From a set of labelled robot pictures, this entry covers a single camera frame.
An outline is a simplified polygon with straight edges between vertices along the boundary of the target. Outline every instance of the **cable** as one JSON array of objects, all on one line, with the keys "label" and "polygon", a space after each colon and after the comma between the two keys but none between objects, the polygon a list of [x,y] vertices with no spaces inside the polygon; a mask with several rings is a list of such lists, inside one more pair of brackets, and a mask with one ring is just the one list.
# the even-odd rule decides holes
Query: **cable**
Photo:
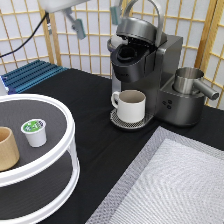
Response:
[{"label": "cable", "polygon": [[31,34],[31,36],[20,46],[18,47],[17,49],[15,49],[14,51],[12,52],[9,52],[9,53],[6,53],[6,54],[3,54],[3,55],[0,55],[0,58],[3,58],[9,54],[13,54],[15,53],[16,51],[18,51],[19,49],[21,49],[28,41],[30,41],[30,39],[34,36],[34,34],[37,32],[37,30],[39,29],[40,25],[43,23],[43,21],[46,19],[46,17],[48,16],[49,13],[45,12],[45,15],[44,17],[42,18],[42,20],[39,22],[39,24],[37,25],[36,29],[33,31],[33,33]]}]

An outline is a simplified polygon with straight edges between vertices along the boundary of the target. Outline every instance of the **tan cup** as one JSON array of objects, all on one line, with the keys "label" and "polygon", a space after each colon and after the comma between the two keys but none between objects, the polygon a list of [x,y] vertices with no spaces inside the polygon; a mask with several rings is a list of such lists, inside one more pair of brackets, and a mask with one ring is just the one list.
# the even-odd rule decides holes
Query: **tan cup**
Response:
[{"label": "tan cup", "polygon": [[0,127],[0,171],[13,167],[19,160],[19,150],[12,130]]}]

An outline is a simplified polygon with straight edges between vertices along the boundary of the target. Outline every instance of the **coffee pod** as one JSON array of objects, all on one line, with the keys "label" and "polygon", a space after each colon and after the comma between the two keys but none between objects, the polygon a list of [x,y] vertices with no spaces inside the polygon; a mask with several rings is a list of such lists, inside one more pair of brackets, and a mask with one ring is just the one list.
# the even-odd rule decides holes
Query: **coffee pod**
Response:
[{"label": "coffee pod", "polygon": [[21,131],[25,134],[30,146],[40,147],[47,141],[45,127],[44,120],[33,119],[24,123]]}]

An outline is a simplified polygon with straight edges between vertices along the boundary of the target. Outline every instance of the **single-serve coffee maker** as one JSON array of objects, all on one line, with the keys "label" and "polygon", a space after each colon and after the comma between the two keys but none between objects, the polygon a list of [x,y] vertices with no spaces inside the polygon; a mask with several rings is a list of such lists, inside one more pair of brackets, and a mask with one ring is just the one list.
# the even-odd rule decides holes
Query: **single-serve coffee maker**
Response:
[{"label": "single-serve coffee maker", "polygon": [[153,118],[185,127],[195,125],[201,117],[205,98],[215,100],[219,94],[205,85],[203,72],[195,68],[178,70],[183,38],[165,34],[164,13],[155,0],[149,0],[158,14],[158,27],[141,19],[129,17],[138,0],[124,10],[116,35],[125,44],[111,50],[113,91],[137,90],[146,96],[145,118],[137,123],[121,121],[116,109],[111,121],[120,128],[136,130]]}]

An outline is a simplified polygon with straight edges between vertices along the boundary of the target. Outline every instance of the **white mug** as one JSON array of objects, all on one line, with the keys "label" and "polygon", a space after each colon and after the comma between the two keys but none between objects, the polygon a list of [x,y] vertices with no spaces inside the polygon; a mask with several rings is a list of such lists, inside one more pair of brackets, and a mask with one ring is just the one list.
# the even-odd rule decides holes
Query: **white mug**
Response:
[{"label": "white mug", "polygon": [[137,90],[114,92],[111,102],[117,109],[117,116],[126,123],[136,123],[145,117],[145,95]]}]

